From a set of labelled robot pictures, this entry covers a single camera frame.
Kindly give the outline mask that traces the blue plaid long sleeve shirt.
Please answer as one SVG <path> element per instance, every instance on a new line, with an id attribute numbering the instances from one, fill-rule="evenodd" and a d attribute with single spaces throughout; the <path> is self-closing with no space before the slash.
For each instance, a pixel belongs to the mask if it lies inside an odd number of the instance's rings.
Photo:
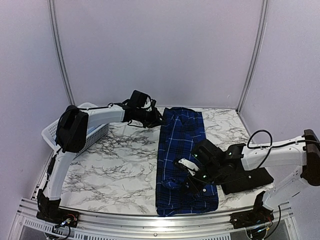
<path id="1" fill-rule="evenodd" d="M 183 190 L 187 185 L 188 171 L 175 163 L 186 159 L 201 167 L 192 156 L 192 149 L 206 139 L 203 115 L 185 107 L 165 108 L 164 124 L 160 127 L 155 207 L 161 217 L 181 214 L 202 214 L 215 211 L 219 205 L 217 187 L 205 185 L 193 194 Z"/>

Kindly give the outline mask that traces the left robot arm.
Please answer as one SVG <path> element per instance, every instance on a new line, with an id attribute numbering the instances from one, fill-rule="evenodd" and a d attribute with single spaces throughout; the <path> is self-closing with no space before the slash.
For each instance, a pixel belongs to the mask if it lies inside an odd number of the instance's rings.
<path id="1" fill-rule="evenodd" d="M 110 123 L 131 124 L 133 121 L 141 123 L 143 128 L 155 128 L 164 123 L 156 100 L 138 90 L 134 90 L 129 99 L 106 106 L 69 105 L 57 120 L 54 141 L 43 130 L 41 135 L 54 154 L 47 168 L 46 183 L 37 196 L 39 212 L 53 223 L 63 219 L 63 211 L 59 208 L 63 182 L 71 162 L 90 138 L 89 129 Z"/>

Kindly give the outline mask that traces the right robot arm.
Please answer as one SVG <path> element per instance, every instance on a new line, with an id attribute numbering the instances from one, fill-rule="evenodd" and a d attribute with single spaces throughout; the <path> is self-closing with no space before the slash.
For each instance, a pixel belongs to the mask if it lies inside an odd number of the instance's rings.
<path id="1" fill-rule="evenodd" d="M 206 185 L 222 185 L 222 180 L 237 169 L 249 172 L 265 167 L 297 167 L 278 186 L 256 196 L 253 209 L 247 214 L 252 224 L 260 223 L 276 207 L 303 189 L 320 185 L 320 142 L 311 129 L 284 141 L 232 144 L 226 151 L 204 139 L 195 145 L 191 155 L 201 166 L 185 158 L 177 163 L 188 171 L 188 189 L 195 194 Z"/>

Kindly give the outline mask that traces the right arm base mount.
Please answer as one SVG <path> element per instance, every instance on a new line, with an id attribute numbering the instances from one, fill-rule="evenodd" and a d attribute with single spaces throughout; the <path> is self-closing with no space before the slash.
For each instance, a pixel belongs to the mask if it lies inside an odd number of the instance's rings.
<path id="1" fill-rule="evenodd" d="M 233 225 L 234 229 L 252 227 L 264 223 L 269 223 L 274 220 L 272 211 L 262 210 L 247 210 L 234 212 L 230 215 L 229 222 Z"/>

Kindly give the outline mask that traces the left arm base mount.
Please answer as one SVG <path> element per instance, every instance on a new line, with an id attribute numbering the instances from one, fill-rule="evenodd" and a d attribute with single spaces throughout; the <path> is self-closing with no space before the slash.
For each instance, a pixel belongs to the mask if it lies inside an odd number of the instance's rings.
<path id="1" fill-rule="evenodd" d="M 71 211 L 67 209 L 61 209 L 59 208 L 57 211 L 53 213 L 42 213 L 40 211 L 37 212 L 36 218 L 56 224 L 60 227 L 62 227 L 62 223 L 65 222 L 67 219 L 70 219 L 70 222 L 65 223 L 65 226 L 69 226 L 71 228 L 75 228 L 78 225 L 80 213 L 77 211 Z"/>

